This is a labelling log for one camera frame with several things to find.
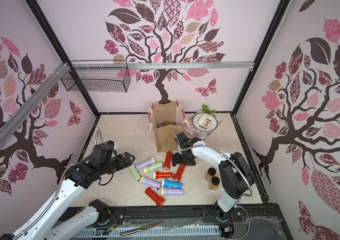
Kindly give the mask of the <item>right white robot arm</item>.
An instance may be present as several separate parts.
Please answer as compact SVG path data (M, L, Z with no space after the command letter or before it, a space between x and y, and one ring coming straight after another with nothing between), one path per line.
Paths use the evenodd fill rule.
M245 157L239 152L224 153L198 137L190 139L184 133L171 131L178 145L178 153L172 157L173 166L195 166L195 159L200 158L218 169L223 193L214 204L214 213L218 221L227 221L239 212L236 208L243 198L254 196L255 177Z

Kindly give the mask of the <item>brown jute tote bag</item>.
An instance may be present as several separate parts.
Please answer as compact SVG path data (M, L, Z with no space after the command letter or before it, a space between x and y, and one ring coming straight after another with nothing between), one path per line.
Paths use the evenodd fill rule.
M149 108L147 131L154 132L158 153L177 150L172 130L182 133L186 127L189 127L189 121L179 102L152 104Z

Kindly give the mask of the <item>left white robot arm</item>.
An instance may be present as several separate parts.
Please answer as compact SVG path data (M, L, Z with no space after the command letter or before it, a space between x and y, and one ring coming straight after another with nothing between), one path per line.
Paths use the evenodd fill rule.
M69 220L54 226L93 182L99 183L103 175L113 175L133 165L135 156L128 152L117 154L115 146L112 141L94 146L86 158L65 170L55 193L23 226L12 234L3 234L0 239L68 240L89 225L107 223L111 216L110 208L96 199Z

